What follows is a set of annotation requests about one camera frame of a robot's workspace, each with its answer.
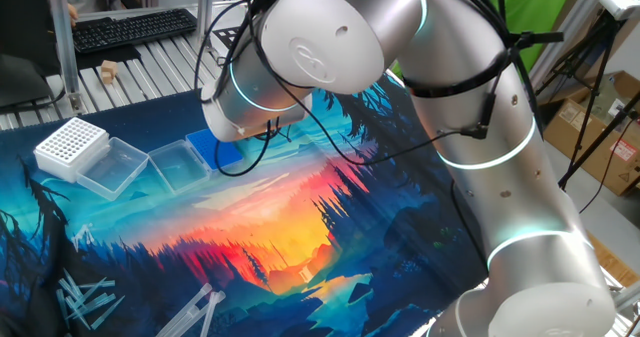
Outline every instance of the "white pipette tip rack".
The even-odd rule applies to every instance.
[[[73,118],[42,141],[34,154],[41,170],[75,183],[78,170],[108,145],[107,131]]]

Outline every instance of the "logo on robot arm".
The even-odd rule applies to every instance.
[[[294,38],[289,44],[291,56],[298,67],[312,79],[320,83],[332,83],[336,80],[334,73],[327,66],[327,58],[322,50],[309,40]]]
[[[561,328],[552,328],[540,334],[540,337],[584,337],[581,331],[572,331]]]

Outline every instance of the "black cable tie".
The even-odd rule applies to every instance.
[[[535,44],[547,44],[564,42],[563,32],[542,32],[534,33],[532,31],[524,31],[522,33],[510,33],[509,42],[518,49],[529,48]]]
[[[491,65],[484,71],[477,75],[466,79],[462,82],[454,83],[447,86],[435,86],[426,85],[421,83],[412,82],[404,78],[405,86],[409,89],[411,95],[421,98],[439,98],[449,97],[470,91],[476,87],[480,87],[483,84],[491,81],[495,76],[500,73],[505,66],[505,61],[510,60],[511,55],[509,51],[500,52],[493,60]]]

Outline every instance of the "wooden block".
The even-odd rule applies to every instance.
[[[112,61],[103,61],[101,71],[102,73],[108,72],[111,74],[111,78],[115,78],[118,74],[118,64]]]
[[[102,72],[102,82],[104,84],[111,84],[111,82],[113,82],[113,76],[111,75],[111,73],[103,71]]]

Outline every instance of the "person's hand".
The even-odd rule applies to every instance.
[[[69,6],[69,17],[71,17],[71,27],[75,27],[76,20],[80,17],[78,16],[78,10],[75,7],[73,7],[73,5],[70,3],[67,3],[67,5]]]

